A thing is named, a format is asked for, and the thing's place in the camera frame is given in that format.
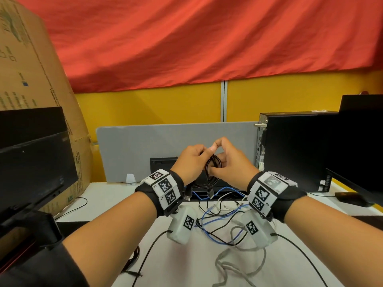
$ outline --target cardboard box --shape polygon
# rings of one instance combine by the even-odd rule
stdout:
[[[79,180],[42,208],[53,215],[89,185],[91,140],[42,20],[15,0],[0,0],[0,110],[56,106],[64,111]],[[18,228],[2,237],[0,259],[26,235]]]

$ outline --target hand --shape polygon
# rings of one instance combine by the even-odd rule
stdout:
[[[201,174],[206,162],[217,150],[218,146],[206,148],[204,145],[187,146],[171,168],[177,173],[185,185],[192,183]]]
[[[250,180],[259,170],[226,137],[216,140],[212,147],[220,146],[224,152],[217,156],[222,162],[222,168],[209,166],[209,175],[220,178],[240,190],[247,190]]]

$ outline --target gray partition panel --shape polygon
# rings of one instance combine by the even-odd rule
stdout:
[[[125,182],[133,173],[140,181],[150,174],[150,158],[179,156],[188,145],[211,146],[226,136],[255,162],[255,122],[100,127],[96,130],[108,182]]]

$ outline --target gray cable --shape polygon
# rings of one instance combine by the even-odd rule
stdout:
[[[260,248],[258,247],[255,247],[255,248],[249,248],[249,249],[243,249],[243,248],[240,248],[238,247],[235,242],[234,242],[234,238],[233,238],[233,231],[237,228],[240,228],[244,231],[246,231],[246,229],[243,227],[243,226],[235,226],[233,227],[231,230],[230,230],[230,237],[231,237],[231,241],[234,245],[234,247],[241,251],[241,252],[249,252],[249,251],[258,251],[260,250]],[[256,285],[250,281],[249,277],[251,276],[254,276],[256,274],[258,274],[262,267],[264,266],[265,264],[265,261],[266,261],[266,249],[263,249],[264,251],[264,257],[263,257],[263,260],[261,262],[261,265],[253,272],[250,272],[250,273],[245,273],[244,271],[242,271],[237,265],[231,263],[231,262],[227,262],[227,261],[223,261],[221,262],[220,260],[222,260],[224,257],[226,257],[229,253],[230,253],[231,249],[226,249],[224,250],[221,254],[219,254],[215,260],[215,266],[216,268],[218,269],[218,271],[222,274],[223,276],[223,282],[220,282],[220,283],[215,283],[213,284],[213,287],[221,287],[221,286],[224,286],[226,285],[227,283],[227,270],[231,270],[233,271],[234,273],[238,274],[238,275],[241,275],[246,281],[247,283],[251,286],[251,287],[256,287]]]

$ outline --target left hand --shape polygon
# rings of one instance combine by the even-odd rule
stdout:
[[[198,178],[206,162],[213,156],[217,148],[218,146],[215,143],[209,148],[202,144],[187,146],[171,170],[179,175],[185,185],[188,185]]]

